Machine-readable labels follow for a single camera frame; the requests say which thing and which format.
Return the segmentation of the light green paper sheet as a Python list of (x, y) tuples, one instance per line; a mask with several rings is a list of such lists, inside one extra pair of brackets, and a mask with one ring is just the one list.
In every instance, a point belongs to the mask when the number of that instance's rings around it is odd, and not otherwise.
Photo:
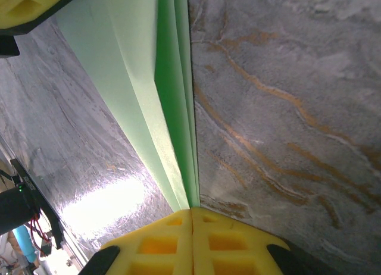
[(57, 22), (172, 210), (199, 206), (188, 0), (73, 0)]

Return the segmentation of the light blue cylindrical object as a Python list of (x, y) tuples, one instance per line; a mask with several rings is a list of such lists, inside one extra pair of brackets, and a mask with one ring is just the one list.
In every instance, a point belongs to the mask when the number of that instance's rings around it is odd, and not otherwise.
[(19, 226), (13, 229), (13, 234), (17, 240), (22, 254), (26, 257), (28, 262), (34, 263), (37, 257), (27, 228), (25, 226)]

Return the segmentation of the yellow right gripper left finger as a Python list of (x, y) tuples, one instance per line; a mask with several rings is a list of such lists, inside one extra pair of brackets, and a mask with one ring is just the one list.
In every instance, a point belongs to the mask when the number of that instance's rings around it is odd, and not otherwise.
[(107, 242), (78, 275), (193, 275), (191, 211)]

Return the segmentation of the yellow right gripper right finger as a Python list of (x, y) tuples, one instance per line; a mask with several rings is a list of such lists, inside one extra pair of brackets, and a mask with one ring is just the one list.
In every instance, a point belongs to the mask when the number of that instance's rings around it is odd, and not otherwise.
[(194, 275), (301, 275), (281, 239), (205, 208), (192, 208)]

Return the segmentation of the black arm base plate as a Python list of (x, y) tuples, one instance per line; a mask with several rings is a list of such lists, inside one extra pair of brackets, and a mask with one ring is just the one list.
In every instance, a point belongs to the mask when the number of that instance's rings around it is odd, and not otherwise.
[(26, 169), (21, 165), (19, 160), (16, 158), (11, 159), (10, 163), (16, 170), (17, 174), (20, 176), (21, 181), (29, 187), (30, 193), (32, 194), (33, 199), (35, 200), (36, 205), (47, 216), (47, 219), (51, 226), (52, 236), (55, 239), (56, 247), (57, 249), (61, 249), (62, 244), (64, 243), (64, 235), (59, 216), (57, 216), (56, 212), (52, 209), (51, 205), (46, 200), (43, 193), (37, 187), (36, 183), (30, 177)]

